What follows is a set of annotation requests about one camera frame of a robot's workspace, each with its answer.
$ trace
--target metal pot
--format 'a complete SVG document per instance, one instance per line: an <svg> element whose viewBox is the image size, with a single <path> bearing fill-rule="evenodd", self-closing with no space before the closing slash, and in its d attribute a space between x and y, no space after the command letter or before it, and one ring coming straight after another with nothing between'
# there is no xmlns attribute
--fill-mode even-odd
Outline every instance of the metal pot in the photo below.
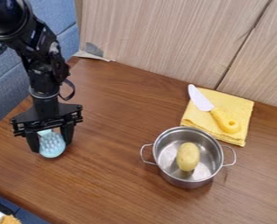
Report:
<svg viewBox="0 0 277 224"><path fill-rule="evenodd" d="M177 151L183 143L191 142L200 150L200 162L191 171L181 171L176 163ZM144 159L143 150L153 146L153 158L156 163ZM161 133L154 143L145 144L140 149L144 163L157 165L162 177L175 186L196 188L209 183L224 166L234 165L237 161L235 151L229 146L223 146L233 153L233 162L224 163L224 153L219 142L208 133L189 127L175 127Z"/></svg>

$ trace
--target yellow handle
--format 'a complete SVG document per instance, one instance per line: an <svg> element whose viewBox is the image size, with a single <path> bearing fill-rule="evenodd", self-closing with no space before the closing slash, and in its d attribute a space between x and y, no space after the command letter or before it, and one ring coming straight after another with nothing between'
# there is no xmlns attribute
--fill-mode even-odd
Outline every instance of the yellow handle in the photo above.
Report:
<svg viewBox="0 0 277 224"><path fill-rule="evenodd" d="M233 134L240 130L240 123L237 120L234 120L229 114L222 111L220 108L214 108L211 111L211 114L216 119L221 130L224 132Z"/></svg>

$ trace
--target potato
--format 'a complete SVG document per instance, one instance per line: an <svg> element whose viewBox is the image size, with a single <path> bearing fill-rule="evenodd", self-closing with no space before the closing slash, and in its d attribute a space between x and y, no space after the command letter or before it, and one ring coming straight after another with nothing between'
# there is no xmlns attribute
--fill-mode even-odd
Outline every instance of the potato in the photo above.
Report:
<svg viewBox="0 0 277 224"><path fill-rule="evenodd" d="M183 143L176 157L179 168L185 172L195 169L200 161L200 151L194 143Z"/></svg>

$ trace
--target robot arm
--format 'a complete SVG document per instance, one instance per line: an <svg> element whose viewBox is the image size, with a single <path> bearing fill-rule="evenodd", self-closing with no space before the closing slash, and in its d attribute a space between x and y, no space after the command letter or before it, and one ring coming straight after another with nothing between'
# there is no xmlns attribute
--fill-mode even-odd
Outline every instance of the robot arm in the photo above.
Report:
<svg viewBox="0 0 277 224"><path fill-rule="evenodd" d="M25 0L0 1L0 43L14 49L25 69L35 61L51 64L59 85L69 76L56 35L32 13Z"/></svg>
<svg viewBox="0 0 277 224"><path fill-rule="evenodd" d="M69 67L61 56L60 45L50 28L32 13L27 0L0 0L0 54L4 46L21 57L30 79L33 106L12 118L15 136L26 137L34 152L39 152L37 132L60 128L66 145L72 141L74 126L82 122L82 106L58 102L60 85L66 82Z"/></svg>

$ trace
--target toy knife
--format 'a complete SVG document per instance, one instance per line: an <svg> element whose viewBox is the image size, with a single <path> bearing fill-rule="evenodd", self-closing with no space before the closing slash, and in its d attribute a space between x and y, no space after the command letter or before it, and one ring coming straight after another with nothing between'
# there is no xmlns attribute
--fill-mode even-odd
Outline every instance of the toy knife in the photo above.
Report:
<svg viewBox="0 0 277 224"><path fill-rule="evenodd" d="M235 120L220 108L216 108L194 85L188 85L188 94L198 109L208 111L212 114L221 130L230 134L240 130L239 121Z"/></svg>

